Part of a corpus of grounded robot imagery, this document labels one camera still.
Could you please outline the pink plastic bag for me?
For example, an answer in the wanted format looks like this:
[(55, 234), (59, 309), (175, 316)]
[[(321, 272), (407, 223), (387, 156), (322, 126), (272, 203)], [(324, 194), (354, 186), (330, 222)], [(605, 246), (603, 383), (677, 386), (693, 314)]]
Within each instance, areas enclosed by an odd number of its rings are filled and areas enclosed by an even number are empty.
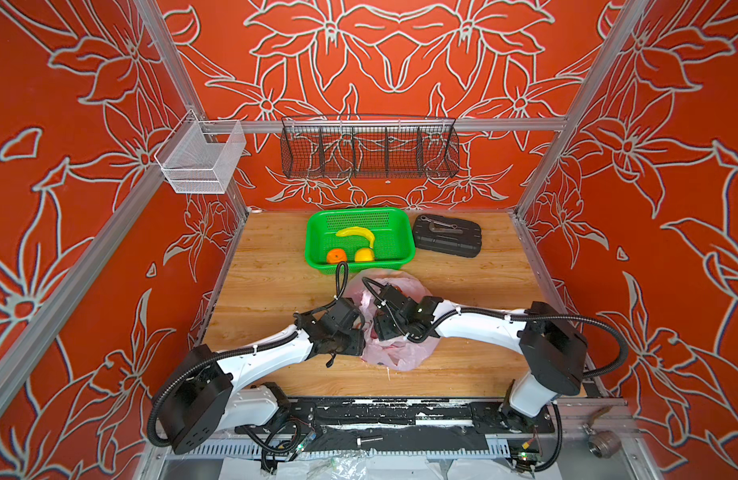
[(407, 272), (378, 268), (359, 272), (348, 282), (345, 291), (345, 296), (353, 300), (364, 319), (362, 333), (366, 345), (361, 359), (369, 364), (401, 372), (419, 368), (433, 355), (440, 339), (431, 336), (422, 343), (410, 342), (403, 336), (380, 340), (374, 329), (379, 315), (378, 307), (374, 304), (375, 298), (362, 282), (364, 277), (377, 280), (381, 284), (391, 284), (417, 302), (432, 293), (418, 278)]

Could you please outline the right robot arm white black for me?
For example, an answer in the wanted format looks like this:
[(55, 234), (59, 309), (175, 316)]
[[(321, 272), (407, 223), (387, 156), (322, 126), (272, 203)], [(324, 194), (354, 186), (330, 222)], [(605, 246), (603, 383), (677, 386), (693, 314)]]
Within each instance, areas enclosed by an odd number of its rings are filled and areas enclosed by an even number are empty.
[[(513, 382), (501, 406), (506, 417), (533, 419), (560, 396), (580, 393), (582, 381), (621, 367), (630, 348), (622, 333), (599, 320), (560, 314), (544, 302), (524, 310), (491, 310), (463, 306), (441, 297), (416, 301), (396, 286), (371, 278), (362, 283), (373, 297), (381, 317), (382, 339), (403, 337), (421, 344), (430, 338), (463, 338), (497, 345), (524, 356), (529, 371)], [(588, 340), (576, 323), (611, 335), (617, 356), (608, 364), (587, 370)]]

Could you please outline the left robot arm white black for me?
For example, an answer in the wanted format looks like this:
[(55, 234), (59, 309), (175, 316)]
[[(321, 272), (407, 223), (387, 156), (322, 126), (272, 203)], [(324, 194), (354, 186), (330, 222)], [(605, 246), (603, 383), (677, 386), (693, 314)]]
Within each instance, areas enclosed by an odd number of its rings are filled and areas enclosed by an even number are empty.
[(295, 313), (281, 332), (247, 346), (214, 352), (201, 344), (187, 354), (152, 399), (148, 441), (188, 453), (218, 430), (262, 426), (287, 408), (272, 385), (251, 385), (280, 369), (318, 355), (332, 366), (338, 355), (360, 357), (366, 346), (364, 320), (345, 291), (349, 265), (336, 267), (336, 293), (327, 304)]

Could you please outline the yellow lemon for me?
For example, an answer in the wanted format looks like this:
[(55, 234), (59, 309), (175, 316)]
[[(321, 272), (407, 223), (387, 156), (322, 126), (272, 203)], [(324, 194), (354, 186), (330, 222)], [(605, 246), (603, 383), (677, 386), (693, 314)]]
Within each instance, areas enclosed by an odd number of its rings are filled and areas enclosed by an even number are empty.
[(357, 263), (367, 263), (375, 261), (374, 250), (370, 247), (364, 247), (355, 252), (354, 261)]

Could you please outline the orange fruit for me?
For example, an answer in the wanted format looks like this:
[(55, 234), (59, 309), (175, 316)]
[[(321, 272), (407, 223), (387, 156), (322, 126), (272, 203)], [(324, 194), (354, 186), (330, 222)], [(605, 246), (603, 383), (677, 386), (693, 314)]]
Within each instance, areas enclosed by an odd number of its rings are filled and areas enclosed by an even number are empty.
[(330, 265), (337, 265), (348, 261), (347, 253), (342, 248), (331, 249), (326, 255), (326, 261)]

